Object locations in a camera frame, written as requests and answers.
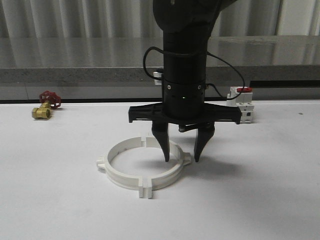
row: white tabletop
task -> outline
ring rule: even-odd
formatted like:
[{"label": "white tabletop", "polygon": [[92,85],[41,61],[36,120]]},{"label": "white tabletop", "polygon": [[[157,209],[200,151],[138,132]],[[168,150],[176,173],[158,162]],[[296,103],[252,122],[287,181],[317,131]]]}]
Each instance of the white tabletop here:
[{"label": "white tabletop", "polygon": [[[151,131],[128,123],[130,105],[141,103],[64,103],[50,120],[31,117],[39,104],[0,105],[1,240],[320,239],[319,100],[255,102],[254,123],[217,122],[200,162],[153,199],[96,167],[113,145]],[[185,152],[195,137],[170,125]],[[114,167],[172,166],[149,150]]]}]

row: white ring clamp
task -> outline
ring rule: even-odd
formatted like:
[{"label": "white ring clamp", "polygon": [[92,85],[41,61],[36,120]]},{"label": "white ring clamp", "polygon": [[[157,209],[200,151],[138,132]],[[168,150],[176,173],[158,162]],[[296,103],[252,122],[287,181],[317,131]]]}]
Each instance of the white ring clamp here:
[{"label": "white ring clamp", "polygon": [[134,137],[119,142],[111,148],[107,157],[100,157],[99,160],[96,161],[96,165],[99,170],[105,170],[106,175],[113,183],[122,188],[138,190],[140,198],[147,196],[151,199],[153,190],[162,189],[174,183],[179,178],[183,167],[191,163],[191,155],[189,152],[183,152],[181,147],[172,141],[170,141],[169,144],[170,153],[177,158],[177,163],[168,171],[154,176],[144,178],[141,175],[125,174],[114,169],[110,164],[117,155],[129,149],[141,147],[161,149],[158,141],[154,137]]}]

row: white curtain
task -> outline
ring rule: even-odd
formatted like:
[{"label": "white curtain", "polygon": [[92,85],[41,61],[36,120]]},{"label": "white curtain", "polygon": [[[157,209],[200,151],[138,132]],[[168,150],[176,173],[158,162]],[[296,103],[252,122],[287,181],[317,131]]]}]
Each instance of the white curtain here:
[{"label": "white curtain", "polygon": [[[238,0],[213,36],[320,34],[320,0]],[[152,0],[1,0],[0,37],[161,37]]]}]

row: black cable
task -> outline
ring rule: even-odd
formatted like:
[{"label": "black cable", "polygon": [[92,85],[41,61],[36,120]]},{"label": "black cable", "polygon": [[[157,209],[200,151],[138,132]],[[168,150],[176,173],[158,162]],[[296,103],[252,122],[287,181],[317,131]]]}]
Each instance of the black cable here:
[{"label": "black cable", "polygon": [[[196,55],[196,54],[198,53],[198,51],[195,51],[195,52],[192,52],[192,53],[176,53],[176,52],[164,51],[164,50],[162,50],[162,49],[160,49],[160,48],[158,48],[158,47],[156,47],[156,46],[151,46],[151,47],[149,47],[149,48],[145,51],[144,56],[143,56],[143,62],[142,62],[142,64],[143,64],[143,70],[144,70],[145,74],[146,74],[148,77],[150,77],[150,78],[152,78],[152,79],[155,79],[155,80],[160,80],[160,81],[162,80],[161,77],[152,76],[152,75],[148,72],[148,70],[147,70],[146,60],[147,60],[148,54],[149,54],[152,50],[155,50],[155,51],[157,51],[157,52],[159,52],[159,53],[161,53],[161,54],[163,54],[163,55],[174,56],[174,57],[177,57],[177,58],[187,58],[187,57],[194,56],[194,55]],[[242,86],[242,89],[241,89],[241,91],[239,92],[238,95],[236,95],[236,96],[234,96],[234,97],[231,97],[231,98],[227,98],[227,97],[222,96],[222,94],[219,92],[219,90],[217,89],[217,87],[216,87],[213,83],[208,83],[208,84],[206,84],[206,85],[213,87],[214,90],[216,91],[216,93],[217,93],[221,98],[223,98],[224,100],[233,100],[233,99],[236,99],[237,97],[239,97],[239,96],[242,94],[244,88],[246,87],[245,79],[244,79],[244,77],[242,76],[242,74],[241,74],[234,66],[232,66],[230,63],[228,63],[227,61],[223,60],[222,58],[220,58],[220,57],[218,57],[218,56],[216,56],[216,55],[213,55],[212,53],[210,53],[210,52],[208,52],[208,51],[206,52],[206,54],[207,54],[208,56],[210,56],[210,57],[213,57],[213,58],[216,58],[216,59],[222,61],[223,63],[225,63],[225,64],[227,64],[229,67],[231,67],[231,68],[239,75],[239,77],[242,79],[243,86]]]},{"label": "black cable", "polygon": [[207,51],[206,53],[207,53],[207,55],[209,55],[210,57],[213,57],[213,58],[215,58],[215,59],[218,59],[218,60],[220,60],[221,62],[227,64],[229,67],[231,67],[231,68],[239,75],[239,77],[241,78],[242,83],[243,83],[242,88],[241,88],[241,91],[239,92],[239,94],[237,94],[236,96],[231,97],[231,98],[227,98],[227,97],[225,97],[225,96],[222,96],[222,94],[218,91],[216,85],[214,85],[213,83],[208,83],[207,85],[213,87],[214,90],[216,91],[216,93],[217,93],[221,98],[223,98],[224,100],[233,100],[233,99],[236,99],[237,97],[239,97],[239,96],[243,93],[244,88],[246,87],[246,82],[245,82],[244,76],[242,76],[242,74],[241,74],[234,66],[232,66],[230,63],[228,63],[227,61],[223,60],[222,58],[220,58],[220,57],[218,57],[218,56],[216,56],[216,55],[213,55],[212,53],[210,53],[210,52],[208,52],[208,51]]}]

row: red valve handle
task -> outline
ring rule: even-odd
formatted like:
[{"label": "red valve handle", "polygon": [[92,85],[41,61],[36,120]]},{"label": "red valve handle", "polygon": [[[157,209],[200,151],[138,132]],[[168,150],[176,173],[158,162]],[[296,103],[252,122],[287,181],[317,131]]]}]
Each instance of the red valve handle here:
[{"label": "red valve handle", "polygon": [[39,99],[42,104],[49,101],[52,109],[57,109],[61,106],[61,97],[59,97],[55,92],[44,91],[39,95]]}]

